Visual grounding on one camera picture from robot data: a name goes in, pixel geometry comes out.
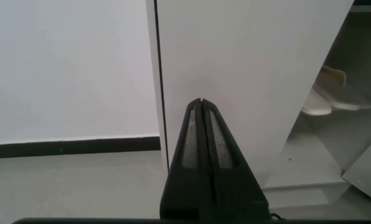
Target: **gray floor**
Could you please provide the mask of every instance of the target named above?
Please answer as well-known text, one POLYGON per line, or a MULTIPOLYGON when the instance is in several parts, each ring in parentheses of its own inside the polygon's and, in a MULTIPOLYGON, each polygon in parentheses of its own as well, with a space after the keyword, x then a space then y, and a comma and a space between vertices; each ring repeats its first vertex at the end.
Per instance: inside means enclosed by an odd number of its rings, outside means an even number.
POLYGON ((371 199, 351 187, 332 205, 272 209, 287 219, 371 220, 371 199))
MULTIPOLYGON (((24 217, 159 218, 161 152, 0 159, 0 223, 24 217)), ((272 210, 285 218, 371 219, 354 189, 326 207, 272 210)))

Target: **white cabinet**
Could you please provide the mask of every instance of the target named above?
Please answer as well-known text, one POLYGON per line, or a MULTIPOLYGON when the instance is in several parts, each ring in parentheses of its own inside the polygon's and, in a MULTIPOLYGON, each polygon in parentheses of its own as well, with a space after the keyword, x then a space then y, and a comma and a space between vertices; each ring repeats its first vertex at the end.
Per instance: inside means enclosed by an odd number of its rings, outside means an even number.
POLYGON ((206 98, 271 205, 336 200, 349 186, 342 174, 371 145, 371 105, 300 111, 323 65, 371 102, 371 12, 349 13, 352 3, 158 0, 169 163, 188 102, 206 98))
POLYGON ((169 163, 188 102, 206 98, 265 186, 351 4, 158 0, 169 163))

